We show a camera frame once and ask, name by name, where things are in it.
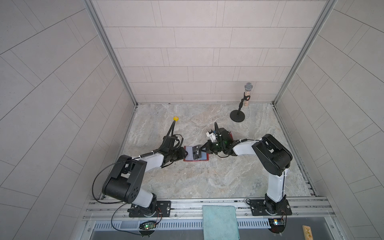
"blue object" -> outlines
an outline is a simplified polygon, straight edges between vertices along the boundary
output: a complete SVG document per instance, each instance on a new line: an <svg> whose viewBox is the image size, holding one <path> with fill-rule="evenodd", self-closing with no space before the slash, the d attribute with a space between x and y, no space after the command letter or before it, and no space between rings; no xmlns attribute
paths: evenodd
<svg viewBox="0 0 384 240"><path fill-rule="evenodd" d="M203 206L204 240L239 240L234 206Z"/></svg>

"teal towel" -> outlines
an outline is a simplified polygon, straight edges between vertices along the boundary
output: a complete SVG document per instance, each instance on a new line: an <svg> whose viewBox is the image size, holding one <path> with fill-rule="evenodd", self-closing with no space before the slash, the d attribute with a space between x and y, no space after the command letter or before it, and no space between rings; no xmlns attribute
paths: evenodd
<svg viewBox="0 0 384 240"><path fill-rule="evenodd" d="M239 240L234 206L203 206L204 240Z"/></svg>

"tiled wall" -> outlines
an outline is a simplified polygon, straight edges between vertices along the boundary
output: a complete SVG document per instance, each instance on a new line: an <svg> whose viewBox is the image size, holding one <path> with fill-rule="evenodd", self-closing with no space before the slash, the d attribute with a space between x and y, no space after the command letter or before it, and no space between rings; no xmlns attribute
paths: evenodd
<svg viewBox="0 0 384 240"><path fill-rule="evenodd" d="M271 102L325 1L93 4L138 102Z"/></svg>
<svg viewBox="0 0 384 240"><path fill-rule="evenodd" d="M277 108L349 239L384 239L384 1L339 0Z"/></svg>
<svg viewBox="0 0 384 240"><path fill-rule="evenodd" d="M81 0L0 1L0 238L69 239L132 110Z"/></svg>

